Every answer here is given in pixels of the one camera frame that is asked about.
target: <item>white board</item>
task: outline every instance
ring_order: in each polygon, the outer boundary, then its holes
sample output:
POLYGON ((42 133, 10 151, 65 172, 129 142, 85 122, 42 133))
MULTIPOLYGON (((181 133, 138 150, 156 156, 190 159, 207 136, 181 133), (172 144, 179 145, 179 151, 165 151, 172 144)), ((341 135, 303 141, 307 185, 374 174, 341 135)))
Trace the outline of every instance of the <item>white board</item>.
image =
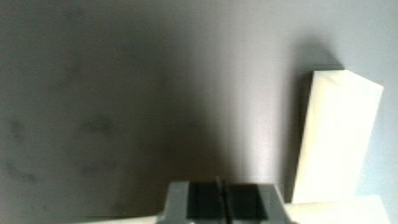
POLYGON ((293 203, 355 194, 382 90, 348 70, 314 71, 293 203))

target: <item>gray surface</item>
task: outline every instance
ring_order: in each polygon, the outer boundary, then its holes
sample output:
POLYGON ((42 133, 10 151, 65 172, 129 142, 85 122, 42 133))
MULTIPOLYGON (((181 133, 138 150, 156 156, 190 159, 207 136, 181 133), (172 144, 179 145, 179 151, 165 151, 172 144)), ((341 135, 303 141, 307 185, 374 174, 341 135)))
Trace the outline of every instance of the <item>gray surface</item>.
POLYGON ((0 1, 0 222, 152 215, 170 180, 289 195, 310 71, 383 87, 358 194, 398 222, 396 1, 0 1))

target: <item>gray wall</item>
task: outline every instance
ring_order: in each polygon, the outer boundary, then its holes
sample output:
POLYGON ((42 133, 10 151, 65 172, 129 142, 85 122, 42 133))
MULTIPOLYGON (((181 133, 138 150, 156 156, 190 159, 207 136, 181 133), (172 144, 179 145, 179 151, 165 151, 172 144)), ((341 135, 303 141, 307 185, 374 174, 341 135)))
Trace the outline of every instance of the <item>gray wall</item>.
POLYGON ((0 222, 152 215, 170 180, 291 192, 310 71, 385 86, 358 194, 398 222, 396 1, 0 1, 0 222))

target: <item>white panel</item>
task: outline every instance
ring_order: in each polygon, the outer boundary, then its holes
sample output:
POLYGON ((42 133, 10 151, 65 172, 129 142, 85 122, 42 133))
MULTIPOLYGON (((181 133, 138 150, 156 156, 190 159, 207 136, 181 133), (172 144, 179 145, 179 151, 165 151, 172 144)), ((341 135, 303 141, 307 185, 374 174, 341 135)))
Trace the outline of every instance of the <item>white panel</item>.
POLYGON ((378 196, 358 197, 341 202, 289 204, 284 208, 298 224, 390 223, 378 196))
POLYGON ((293 203, 353 196, 382 89, 348 70, 314 72, 293 203))

